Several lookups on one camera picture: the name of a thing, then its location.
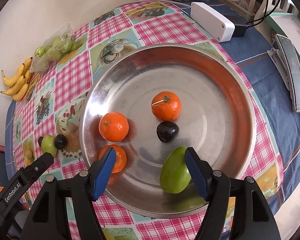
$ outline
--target black cable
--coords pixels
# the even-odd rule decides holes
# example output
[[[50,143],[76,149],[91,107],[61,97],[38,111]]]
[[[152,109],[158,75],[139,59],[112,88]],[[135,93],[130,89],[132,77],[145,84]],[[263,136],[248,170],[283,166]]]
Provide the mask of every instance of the black cable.
[[[260,23],[262,23],[264,21],[264,19],[266,18],[266,14],[267,14],[267,10],[268,10],[268,3],[269,3],[269,0],[266,1],[266,8],[265,8],[265,13],[263,14],[263,17],[261,18],[261,21],[256,23],[256,24],[253,24],[253,25],[249,25],[248,28],[250,27],[254,27]]]
[[[270,12],[268,12],[268,13],[266,14],[266,17],[268,17],[270,14],[272,14],[272,13],[274,12],[274,10],[278,7],[280,1],[281,1],[281,0],[278,0],[278,1],[277,1],[276,5],[273,7],[273,9],[272,9]],[[250,21],[250,22],[247,22],[247,24],[248,24],[248,23],[253,23],[253,22],[256,22],[256,21],[259,21],[259,20],[262,20],[262,19],[263,19],[263,17],[261,17],[261,18],[259,18],[259,19],[256,19],[256,20],[253,20],[253,21]]]

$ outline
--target tangerine stem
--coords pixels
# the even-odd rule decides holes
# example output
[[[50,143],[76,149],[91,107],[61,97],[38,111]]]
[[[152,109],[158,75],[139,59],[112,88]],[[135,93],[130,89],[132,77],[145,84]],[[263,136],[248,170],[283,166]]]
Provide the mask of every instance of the tangerine stem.
[[[161,102],[165,102],[165,100],[160,100],[160,101],[158,101],[158,102],[155,102],[155,103],[153,103],[151,106],[154,106],[155,104],[161,103]]]

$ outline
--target banana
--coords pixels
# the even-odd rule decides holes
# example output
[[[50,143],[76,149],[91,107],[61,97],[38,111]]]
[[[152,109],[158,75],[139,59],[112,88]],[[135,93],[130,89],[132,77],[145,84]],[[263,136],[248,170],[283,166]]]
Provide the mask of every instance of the banana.
[[[25,65],[25,68],[24,68],[24,70],[23,70],[23,72],[22,72],[22,76],[24,76],[24,75],[26,74],[26,72],[28,71],[28,69],[30,68],[31,62],[32,62],[32,57],[27,58],[27,59],[24,61],[23,64]]]
[[[18,78],[18,81],[15,83],[15,85],[12,88],[9,88],[7,91],[1,91],[0,93],[5,94],[7,96],[13,96],[19,92],[19,90],[25,84],[25,82],[26,82],[26,76],[21,76]]]
[[[28,69],[25,76],[26,76],[26,82],[30,81],[32,73],[30,72],[30,70]]]
[[[12,99],[15,101],[20,101],[28,91],[29,82],[24,83],[24,85],[21,87],[18,93],[12,96]]]
[[[1,70],[2,73],[2,81],[4,83],[5,86],[7,87],[12,87],[14,86],[14,84],[17,82],[18,78],[21,76],[21,74],[23,73],[23,70],[25,68],[25,64],[21,64],[20,67],[18,68],[18,70],[16,71],[16,73],[13,75],[13,77],[8,78],[4,75],[3,70]]]

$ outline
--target stainless steel bowl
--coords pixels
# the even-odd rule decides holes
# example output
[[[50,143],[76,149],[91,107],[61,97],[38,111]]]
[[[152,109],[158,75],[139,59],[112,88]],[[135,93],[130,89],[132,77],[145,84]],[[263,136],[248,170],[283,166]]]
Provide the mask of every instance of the stainless steel bowl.
[[[180,132],[165,144],[157,138],[160,121],[151,112],[151,100],[161,91],[174,92],[182,102],[175,120]],[[175,218],[206,208],[192,183],[179,194],[160,188],[162,164],[179,146],[194,147],[202,160],[229,177],[241,178],[249,165],[256,140],[249,93],[234,70],[202,49],[151,45],[113,62],[91,88],[81,118],[80,143],[87,167],[102,147],[112,144],[98,131],[100,118],[112,111],[129,122],[128,135],[117,143],[128,163],[111,176],[106,194],[132,212]]]

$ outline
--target dark plum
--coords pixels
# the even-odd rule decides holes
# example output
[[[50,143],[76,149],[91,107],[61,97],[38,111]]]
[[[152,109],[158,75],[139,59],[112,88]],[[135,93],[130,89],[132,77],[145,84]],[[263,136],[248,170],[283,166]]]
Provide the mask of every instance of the dark plum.
[[[54,146],[59,149],[62,150],[66,147],[68,143],[68,140],[66,138],[66,136],[64,136],[63,134],[58,134],[55,139],[54,139]]]
[[[178,133],[179,126],[174,122],[164,121],[157,126],[157,136],[164,143],[170,142]]]
[[[42,140],[43,140],[43,136],[40,136],[39,139],[38,139],[39,147],[41,147]]]

